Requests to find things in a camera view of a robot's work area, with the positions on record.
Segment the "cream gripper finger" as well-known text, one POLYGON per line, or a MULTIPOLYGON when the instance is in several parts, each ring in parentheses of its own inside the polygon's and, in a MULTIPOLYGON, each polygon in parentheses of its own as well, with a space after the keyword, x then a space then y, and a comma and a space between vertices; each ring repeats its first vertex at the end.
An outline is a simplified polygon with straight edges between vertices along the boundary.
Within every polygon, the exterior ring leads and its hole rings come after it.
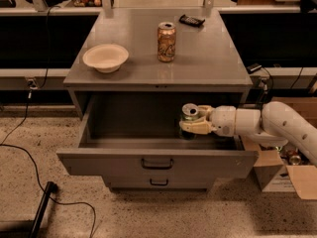
POLYGON ((210 105, 199 105, 198 106, 199 118, 200 119, 204 118, 205 120, 210 121, 213 110, 214 110, 214 107, 210 105))
POLYGON ((188 133, 207 135, 212 133, 215 128, 206 120, 202 121, 180 121, 180 128, 188 133))

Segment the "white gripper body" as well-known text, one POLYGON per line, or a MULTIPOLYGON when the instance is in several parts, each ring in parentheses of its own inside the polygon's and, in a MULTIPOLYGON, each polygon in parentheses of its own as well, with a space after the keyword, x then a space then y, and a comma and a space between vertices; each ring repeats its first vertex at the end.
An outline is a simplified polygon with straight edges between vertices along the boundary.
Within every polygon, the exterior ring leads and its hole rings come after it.
POLYGON ((213 132, 222 137, 232 137, 235 133, 236 108, 219 106, 212 110, 210 121, 213 132))

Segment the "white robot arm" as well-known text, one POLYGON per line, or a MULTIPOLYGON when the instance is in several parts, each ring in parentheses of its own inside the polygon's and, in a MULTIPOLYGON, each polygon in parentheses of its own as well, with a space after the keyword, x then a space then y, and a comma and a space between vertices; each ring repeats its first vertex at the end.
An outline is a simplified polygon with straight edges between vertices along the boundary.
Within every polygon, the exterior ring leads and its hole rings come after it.
POLYGON ((221 137, 245 136, 263 146, 290 143, 317 165, 317 129, 290 106, 272 101, 262 109, 187 103, 179 121, 183 132, 221 137))

